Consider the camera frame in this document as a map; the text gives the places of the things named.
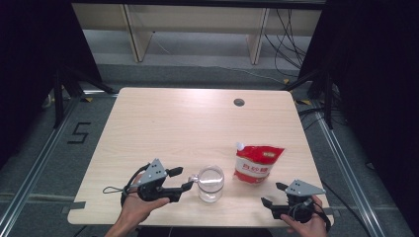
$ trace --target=wire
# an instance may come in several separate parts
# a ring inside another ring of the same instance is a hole
[[[283,36],[283,39],[281,40],[281,42],[283,42],[283,40],[284,40],[285,37],[287,37],[289,39],[290,43],[293,46],[293,49],[291,49],[291,48],[289,48],[289,47],[287,47],[285,45],[284,45],[284,47],[286,49],[294,52],[296,58],[298,59],[299,64],[302,65],[303,59],[301,58],[301,56],[305,56],[306,53],[305,53],[304,50],[302,50],[301,48],[299,48],[298,46],[296,46],[295,41],[293,39],[292,13],[293,13],[293,10],[292,9],[289,9],[288,10],[288,20],[289,21],[287,23],[287,26],[285,26],[284,21],[283,21],[283,19],[281,17],[281,14],[280,14],[279,10],[277,9],[278,18],[280,19],[281,25],[283,26],[283,29],[284,29],[284,36]]]
[[[355,211],[349,206],[347,205],[340,196],[338,196],[327,184],[326,182],[324,182],[322,179],[320,179],[321,183],[330,191],[332,192],[332,194],[339,199],[344,205],[345,207],[355,216],[355,218],[358,220],[358,222],[361,224],[361,226],[364,228],[364,230],[366,231],[367,235],[371,237],[370,232],[367,229],[367,226],[365,225],[365,223],[361,220],[360,216],[357,215],[357,213],[355,213]]]
[[[102,193],[107,195],[107,194],[119,193],[119,192],[122,192],[123,190],[124,189],[118,189],[118,188],[115,188],[115,187],[106,187],[102,190]]]
[[[311,114],[311,113],[314,113],[314,112],[323,112],[323,110],[324,110],[324,107],[315,108],[315,109],[308,109],[308,110],[305,110],[305,111],[298,112],[298,115],[299,116],[304,116],[304,115],[308,115],[308,114]]]
[[[304,203],[298,203],[296,205],[294,205],[293,207],[291,207],[287,213],[288,216],[290,216],[292,219],[299,221],[299,219],[295,218],[296,217],[296,213],[298,212],[299,209],[301,209],[305,207]]]
[[[308,116],[308,114],[306,114],[306,115],[304,115],[304,117],[303,118],[301,118],[299,121],[303,121],[306,117]]]
[[[85,226],[83,226],[83,227],[81,227],[81,229],[79,230],[79,231],[77,231],[74,235],[73,235],[73,237],[77,237],[85,228],[87,227],[87,225],[85,225]]]
[[[173,227],[170,227],[169,235],[167,237],[170,237],[172,235],[172,230],[173,230]]]
[[[319,121],[321,119],[324,119],[324,117],[321,117],[321,118],[318,118],[318,119],[314,120],[311,124],[309,124],[307,127],[305,127],[304,130],[309,129],[313,124],[315,124],[317,121]]]
[[[281,47],[281,44],[278,46],[278,47],[276,47],[276,46],[274,46],[274,44],[271,42],[271,40],[268,38],[268,36],[267,35],[265,35],[265,38],[266,38],[266,40],[268,40],[268,42],[269,42],[269,44],[274,48],[274,50],[276,51],[276,53],[275,53],[275,59],[277,59],[277,57],[278,57],[278,54],[280,55],[280,56],[282,56],[283,57],[283,59],[285,60],[285,61],[287,61],[289,64],[291,64],[292,66],[294,66],[294,67],[296,67],[297,69],[300,69],[300,66],[298,65],[298,64],[296,64],[294,61],[292,61],[289,57],[287,57],[283,52],[281,52],[280,51],[280,47]]]
[[[343,116],[343,115],[341,115],[341,116],[332,116],[332,120],[334,122],[340,124],[340,125],[348,126],[348,123],[346,121],[344,121],[344,122],[338,121],[338,120],[335,119],[336,117],[343,117],[344,118],[345,116]]]
[[[172,55],[172,53],[169,51],[169,50],[167,50],[163,45],[161,45],[161,43],[156,39],[156,38],[153,38],[153,40],[157,43],[157,45],[163,50],[163,51],[165,51],[167,54],[169,54],[169,55]],[[180,61],[177,61],[177,60],[175,60],[175,62],[176,63],[179,63],[179,64],[182,64],[182,65],[186,65],[186,66],[197,66],[197,67],[203,67],[203,68],[221,68],[221,69],[226,69],[226,70],[231,70],[231,71],[238,71],[238,72],[244,72],[244,73],[247,73],[247,74],[249,74],[249,75],[252,75],[252,76],[255,76],[255,77],[260,77],[260,78],[265,78],[265,79],[270,79],[270,80],[274,80],[274,81],[276,81],[276,82],[279,82],[279,83],[281,83],[282,85],[285,85],[285,83],[284,82],[282,82],[281,80],[279,80],[279,79],[276,79],[276,78],[273,78],[273,77],[267,77],[267,76],[262,76],[262,75],[258,75],[258,74],[255,74],[255,73],[252,73],[252,72],[249,72],[249,71],[246,71],[246,70],[243,70],[243,69],[237,69],[237,68],[231,68],[231,67],[222,67],[222,66],[201,66],[201,65],[198,65],[198,64],[194,64],[194,63],[184,63],[184,62],[180,62]]]

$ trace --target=cable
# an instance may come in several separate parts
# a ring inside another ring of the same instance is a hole
[[[318,118],[318,119],[314,120],[311,124],[309,124],[307,127],[305,127],[304,130],[309,129],[313,124],[315,124],[317,121],[319,121],[321,119],[324,119],[324,117],[321,117],[321,118]]]
[[[303,121],[306,117],[308,116],[308,114],[306,114],[306,115],[304,115],[304,117],[303,118],[301,118],[299,121]]]
[[[274,48],[274,50],[276,51],[275,53],[275,59],[277,59],[278,54],[280,56],[283,57],[284,60],[286,60],[289,64],[291,64],[292,66],[296,67],[297,69],[300,69],[300,66],[298,64],[296,64],[294,61],[292,61],[289,57],[287,57],[283,52],[280,51],[280,47],[281,44],[276,47],[274,46],[274,44],[271,42],[271,40],[268,38],[267,35],[265,35],[266,40],[268,40],[269,44]]]
[[[311,114],[311,113],[314,113],[314,112],[323,112],[323,110],[324,110],[324,107],[315,108],[315,109],[308,109],[308,110],[305,110],[305,111],[298,112],[298,115],[299,116],[304,116],[304,115],[308,115],[308,114]]]
[[[154,39],[154,41],[157,43],[157,45],[163,50],[163,51],[165,51],[167,54],[169,54],[169,55],[172,55],[172,53],[169,51],[169,50],[167,50],[166,48],[164,48],[163,47],[163,45],[161,45],[160,44],[160,42],[157,40],[157,39]],[[182,65],[186,65],[186,66],[197,66],[197,67],[203,67],[203,68],[221,68],[221,69],[226,69],[226,70],[231,70],[231,71],[238,71],[238,72],[244,72],[244,73],[247,73],[247,74],[249,74],[249,75],[252,75],[252,76],[255,76],[255,77],[260,77],[260,78],[265,78],[265,79],[270,79],[270,80],[274,80],[274,81],[276,81],[276,82],[279,82],[279,83],[281,83],[281,84],[283,84],[283,85],[285,85],[285,83],[284,82],[282,82],[281,80],[278,80],[278,79],[276,79],[276,78],[273,78],[273,77],[267,77],[267,76],[262,76],[262,75],[258,75],[258,74],[255,74],[255,73],[252,73],[252,72],[249,72],[249,71],[246,71],[246,70],[243,70],[243,69],[237,69],[237,68],[231,68],[231,67],[222,67],[222,66],[201,66],[201,65],[198,65],[198,64],[194,64],[194,63],[184,63],[184,62],[180,62],[180,61],[177,61],[177,60],[175,60],[175,62],[176,63],[179,63],[179,64],[182,64]]]
[[[170,227],[169,235],[167,237],[170,237],[172,235],[172,230],[173,230],[173,227]]]
[[[290,50],[290,51],[294,52],[294,53],[295,53],[296,58],[298,59],[298,62],[299,62],[300,64],[302,64],[303,59],[301,58],[301,56],[305,56],[305,55],[306,55],[306,53],[305,53],[305,51],[304,51],[304,50],[302,50],[301,48],[299,48],[299,47],[298,47],[298,46],[296,46],[296,44],[295,44],[295,41],[294,41],[294,39],[293,39],[293,25],[292,25],[292,23],[291,23],[293,10],[289,9],[289,10],[288,10],[288,13],[289,13],[289,16],[288,16],[289,21],[288,21],[288,23],[287,23],[287,26],[285,26],[284,21],[283,21],[283,19],[281,18],[280,12],[279,12],[279,10],[277,9],[277,15],[278,15],[278,18],[280,19],[280,21],[281,21],[281,25],[283,26],[283,29],[284,29],[284,36],[283,36],[283,39],[282,39],[281,41],[283,41],[283,40],[284,40],[284,37],[285,37],[285,36],[287,36],[287,38],[289,39],[290,43],[291,43],[291,44],[292,44],[292,46],[293,46],[293,49],[291,49],[291,48],[289,48],[289,47],[287,47],[287,46],[285,46],[285,45],[284,45],[284,47],[285,47],[286,49],[288,49],[288,50]]]
[[[77,237],[85,228],[87,227],[87,225],[85,225],[85,226],[83,226],[83,227],[81,227],[81,229],[79,230],[79,231],[77,231],[74,235],[73,235],[73,237]]]
[[[355,218],[358,220],[358,222],[361,224],[361,226],[364,228],[364,230],[366,231],[367,235],[371,237],[370,232],[367,229],[367,226],[365,225],[365,223],[363,222],[363,220],[357,215],[357,213],[355,213],[355,211],[349,206],[347,205],[341,197],[339,197],[327,184],[326,182],[324,182],[322,179],[320,179],[321,183],[330,191],[332,192],[332,194],[339,199],[344,205],[345,207],[355,216]]]
[[[118,189],[115,187],[106,187],[102,190],[102,193],[107,195],[107,194],[113,194],[113,193],[119,193],[122,192],[124,189]]]
[[[332,120],[334,122],[340,124],[340,125],[348,126],[348,123],[346,121],[345,122],[338,121],[338,120],[335,119],[336,117],[344,117],[343,115],[341,115],[341,116],[332,116]]]

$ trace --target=table surface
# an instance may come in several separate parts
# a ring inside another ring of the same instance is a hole
[[[244,106],[234,105],[242,99]],[[258,186],[233,178],[236,142],[286,148],[270,176]],[[121,211],[122,188],[140,167],[159,158],[165,169],[184,167],[164,188],[178,188],[206,165],[225,176],[222,198],[205,203],[198,186],[154,210],[141,224],[151,226],[280,227],[261,197],[287,204],[275,183],[294,179],[322,187],[289,92],[213,89],[123,88],[114,104],[72,209],[72,224],[113,224]],[[319,196],[328,207],[325,195]]]

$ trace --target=human hand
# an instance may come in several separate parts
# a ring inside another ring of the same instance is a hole
[[[141,175],[138,175],[134,180],[134,183],[136,183],[140,177]],[[129,190],[129,195],[126,197],[120,217],[105,235],[106,237],[127,236],[129,232],[132,232],[139,223],[150,215],[152,210],[170,202],[170,199],[167,197],[154,201],[144,201],[138,196],[136,189],[137,188]]]
[[[320,206],[322,206],[321,200],[317,196],[311,197],[314,203],[314,208],[316,211],[321,212]],[[311,219],[306,223],[300,223],[298,221],[294,221],[291,217],[286,214],[281,215],[281,219],[289,225],[291,228],[288,229],[289,233],[297,232],[301,237],[326,237],[326,227],[324,220],[318,216],[317,214],[313,213]]]

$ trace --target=gray floor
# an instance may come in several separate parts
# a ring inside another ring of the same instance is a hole
[[[141,63],[133,62],[126,33],[86,31],[104,82],[115,89],[124,86],[138,87],[196,87],[280,90],[285,78],[275,67],[275,52],[264,39],[258,65],[251,65],[245,36],[217,34],[157,33]],[[310,38],[295,38],[302,49],[308,47]],[[287,55],[295,62],[293,53]],[[277,59],[283,72],[297,74],[297,68]],[[296,100],[307,99],[309,83],[293,91]],[[85,85],[86,89],[95,89]],[[25,206],[20,212],[9,236],[73,236],[82,226],[71,225],[66,220],[66,208],[72,203],[89,165],[115,97],[94,97],[90,103],[76,102],[66,126],[41,169]],[[68,107],[73,103],[66,101]],[[312,105],[296,105],[299,111]],[[320,178],[360,215],[359,206],[351,193],[336,154],[332,151],[318,115],[302,119]],[[42,153],[43,145],[53,132],[53,107],[40,113],[33,129],[28,133],[21,151],[12,157],[0,171],[0,211],[8,208],[12,197],[27,179],[31,168]],[[69,144],[79,140],[73,135],[77,123],[79,131],[88,132],[82,144]],[[366,167],[368,158],[357,142],[340,112],[333,112],[333,132],[345,154],[355,178],[368,203],[374,210],[384,236],[413,236],[403,217],[388,195],[374,170]],[[354,215],[328,189],[327,197],[335,210],[335,223],[329,236],[368,236]],[[79,236],[103,236],[109,226],[88,226]],[[284,228],[272,228],[274,236],[289,236]]]

